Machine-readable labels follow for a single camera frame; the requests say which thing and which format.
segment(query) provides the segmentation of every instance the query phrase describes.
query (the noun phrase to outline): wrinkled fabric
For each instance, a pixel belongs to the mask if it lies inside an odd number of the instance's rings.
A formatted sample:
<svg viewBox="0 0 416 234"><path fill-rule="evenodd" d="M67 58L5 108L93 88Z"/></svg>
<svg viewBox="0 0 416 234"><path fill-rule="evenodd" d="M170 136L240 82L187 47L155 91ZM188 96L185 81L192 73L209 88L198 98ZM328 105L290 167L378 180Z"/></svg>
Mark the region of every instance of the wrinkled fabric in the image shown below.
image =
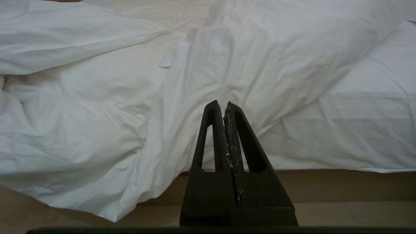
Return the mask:
<svg viewBox="0 0 416 234"><path fill-rule="evenodd" d="M2 0L0 74L31 74L139 44L167 29L82 2Z"/></svg>
<svg viewBox="0 0 416 234"><path fill-rule="evenodd" d="M414 38L416 23L401 23L328 92L258 135L272 166L415 171ZM206 148L213 155L212 142Z"/></svg>
<svg viewBox="0 0 416 234"><path fill-rule="evenodd" d="M393 30L400 6L220 2L204 27L177 44L164 69L158 65L166 52L195 25L182 17L193 11L172 8L174 32L9 76L0 93L0 183L54 207L119 220L189 168L207 103L218 99L224 107L231 100L256 134L267 132L337 83Z"/></svg>

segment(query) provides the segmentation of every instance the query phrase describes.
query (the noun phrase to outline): tiled floor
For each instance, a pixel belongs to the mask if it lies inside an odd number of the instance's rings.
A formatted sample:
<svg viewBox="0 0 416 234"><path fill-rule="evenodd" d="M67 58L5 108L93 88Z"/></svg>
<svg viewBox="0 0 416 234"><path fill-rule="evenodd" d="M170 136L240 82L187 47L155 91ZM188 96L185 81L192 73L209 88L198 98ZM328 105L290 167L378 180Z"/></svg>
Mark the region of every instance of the tiled floor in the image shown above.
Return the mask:
<svg viewBox="0 0 416 234"><path fill-rule="evenodd" d="M36 227L178 226L180 206L138 206L117 223L92 214L48 207L11 192L0 194L0 233L23 234ZM416 227L416 201L295 203L301 226Z"/></svg>

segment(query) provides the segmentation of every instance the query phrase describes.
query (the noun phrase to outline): floor tile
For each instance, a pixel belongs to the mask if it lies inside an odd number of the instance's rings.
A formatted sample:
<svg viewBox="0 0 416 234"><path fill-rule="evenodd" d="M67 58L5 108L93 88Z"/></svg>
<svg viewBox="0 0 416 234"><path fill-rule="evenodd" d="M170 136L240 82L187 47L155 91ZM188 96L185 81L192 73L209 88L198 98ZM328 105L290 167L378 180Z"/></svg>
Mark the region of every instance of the floor tile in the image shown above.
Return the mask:
<svg viewBox="0 0 416 234"><path fill-rule="evenodd" d="M52 208L11 190L2 191L1 234L24 234L39 227L179 226L181 206L137 206L120 221L113 223L86 212Z"/></svg>
<svg viewBox="0 0 416 234"><path fill-rule="evenodd" d="M416 201L347 202L360 226L416 227Z"/></svg>
<svg viewBox="0 0 416 234"><path fill-rule="evenodd" d="M294 203L300 226L358 226L345 202Z"/></svg>

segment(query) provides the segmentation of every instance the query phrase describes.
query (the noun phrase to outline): pillow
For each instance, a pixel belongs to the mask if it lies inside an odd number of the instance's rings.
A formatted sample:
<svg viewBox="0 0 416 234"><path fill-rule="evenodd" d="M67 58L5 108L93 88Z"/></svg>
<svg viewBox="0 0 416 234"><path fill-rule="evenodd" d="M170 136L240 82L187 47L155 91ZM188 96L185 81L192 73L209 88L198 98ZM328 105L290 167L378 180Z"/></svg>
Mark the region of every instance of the pillow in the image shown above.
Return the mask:
<svg viewBox="0 0 416 234"><path fill-rule="evenodd" d="M157 37L148 20L81 2L0 1L0 74L25 75Z"/></svg>

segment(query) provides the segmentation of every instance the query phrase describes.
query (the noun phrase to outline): white duvet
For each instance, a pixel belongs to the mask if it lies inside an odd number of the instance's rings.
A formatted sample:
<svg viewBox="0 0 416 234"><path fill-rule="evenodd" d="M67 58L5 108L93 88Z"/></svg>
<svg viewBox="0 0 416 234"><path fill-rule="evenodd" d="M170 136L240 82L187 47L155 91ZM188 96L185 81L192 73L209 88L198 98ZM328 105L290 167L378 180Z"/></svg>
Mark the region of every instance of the white duvet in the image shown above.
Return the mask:
<svg viewBox="0 0 416 234"><path fill-rule="evenodd" d="M267 132L342 79L403 20L397 1L328 3L219 2L165 69L155 65L195 25L185 20L192 7L173 7L161 14L172 21L146 18L169 34L8 76L0 93L0 183L51 206L122 218L189 168L207 103L230 100L257 134Z"/></svg>

